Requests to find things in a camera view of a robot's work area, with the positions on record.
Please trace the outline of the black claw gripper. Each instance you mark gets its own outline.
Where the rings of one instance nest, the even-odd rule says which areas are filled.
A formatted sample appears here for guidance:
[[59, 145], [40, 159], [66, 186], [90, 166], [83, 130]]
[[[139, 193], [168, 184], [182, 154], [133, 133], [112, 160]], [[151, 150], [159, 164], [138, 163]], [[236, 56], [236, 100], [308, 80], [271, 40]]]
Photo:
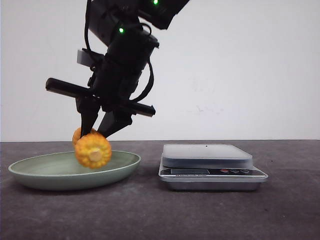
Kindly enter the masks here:
[[[100, 108], [107, 112], [98, 132], [105, 138], [132, 124], [132, 115], [151, 117], [156, 110], [152, 105], [142, 104], [153, 87], [154, 74], [150, 62], [150, 55], [134, 57], [127, 65], [122, 65], [113, 56], [108, 54], [93, 54], [93, 72], [87, 87], [48, 78], [45, 83], [47, 91], [75, 98], [76, 109], [81, 115], [80, 137], [89, 134], [98, 118]], [[149, 66], [149, 80], [140, 95], [131, 99], [136, 90], [139, 78], [145, 66]]]

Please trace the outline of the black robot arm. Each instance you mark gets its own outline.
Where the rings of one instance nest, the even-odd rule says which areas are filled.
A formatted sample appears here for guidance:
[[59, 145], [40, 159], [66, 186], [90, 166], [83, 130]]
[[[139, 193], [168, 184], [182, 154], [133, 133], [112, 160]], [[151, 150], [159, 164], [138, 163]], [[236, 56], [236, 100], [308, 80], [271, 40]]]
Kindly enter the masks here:
[[154, 84], [150, 74], [142, 93], [131, 98], [150, 57], [159, 47], [152, 27], [166, 30], [185, 0], [89, 0], [86, 4], [85, 33], [92, 32], [106, 47], [97, 53], [90, 47], [77, 53], [77, 62], [92, 71], [87, 87], [55, 78], [46, 81], [50, 92], [72, 97], [81, 115], [80, 135], [92, 130], [99, 111], [105, 115], [98, 132], [108, 137], [131, 125], [132, 115], [153, 116], [154, 107], [141, 103]]

